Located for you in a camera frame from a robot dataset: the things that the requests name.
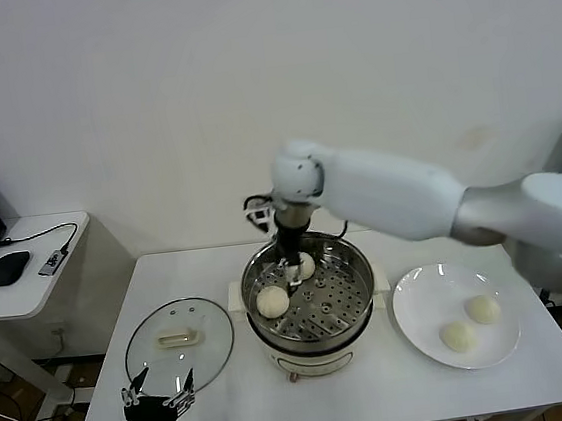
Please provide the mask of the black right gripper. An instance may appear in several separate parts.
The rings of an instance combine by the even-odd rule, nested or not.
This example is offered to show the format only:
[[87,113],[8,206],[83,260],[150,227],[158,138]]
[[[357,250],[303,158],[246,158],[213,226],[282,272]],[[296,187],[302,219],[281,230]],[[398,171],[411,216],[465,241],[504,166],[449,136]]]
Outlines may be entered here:
[[279,226],[277,230],[278,252],[281,260],[278,264],[279,273],[286,277],[287,292],[294,295],[302,284],[302,271],[300,266],[300,241],[309,228],[308,224],[300,227]]

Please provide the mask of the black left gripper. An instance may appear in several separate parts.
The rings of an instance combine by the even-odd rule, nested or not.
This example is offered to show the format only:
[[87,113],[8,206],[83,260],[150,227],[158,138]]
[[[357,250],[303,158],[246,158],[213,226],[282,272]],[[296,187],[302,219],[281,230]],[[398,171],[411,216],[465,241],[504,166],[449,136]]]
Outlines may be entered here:
[[178,385],[178,392],[172,397],[142,396],[143,388],[150,367],[146,366],[130,381],[129,387],[121,390],[125,405],[126,421],[177,421],[195,402],[193,369],[188,371],[183,383]]

